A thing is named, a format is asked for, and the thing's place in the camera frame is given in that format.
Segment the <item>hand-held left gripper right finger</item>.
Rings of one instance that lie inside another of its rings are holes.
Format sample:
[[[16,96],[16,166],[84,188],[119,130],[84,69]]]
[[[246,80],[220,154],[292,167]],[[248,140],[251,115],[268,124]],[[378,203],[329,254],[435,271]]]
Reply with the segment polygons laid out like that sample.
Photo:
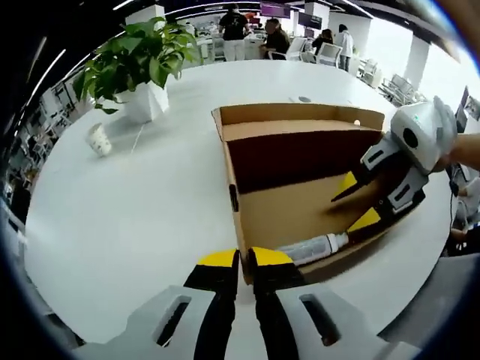
[[[416,347],[383,340],[359,309],[327,286],[307,283],[285,253],[252,247],[247,260],[269,359],[416,357]]]

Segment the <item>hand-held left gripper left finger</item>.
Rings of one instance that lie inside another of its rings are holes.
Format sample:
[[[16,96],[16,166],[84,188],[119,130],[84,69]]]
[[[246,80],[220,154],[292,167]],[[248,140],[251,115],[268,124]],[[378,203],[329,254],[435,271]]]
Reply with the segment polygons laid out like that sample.
[[[203,257],[183,285],[138,307],[120,335],[81,346],[81,359],[224,359],[238,279],[238,250]]]

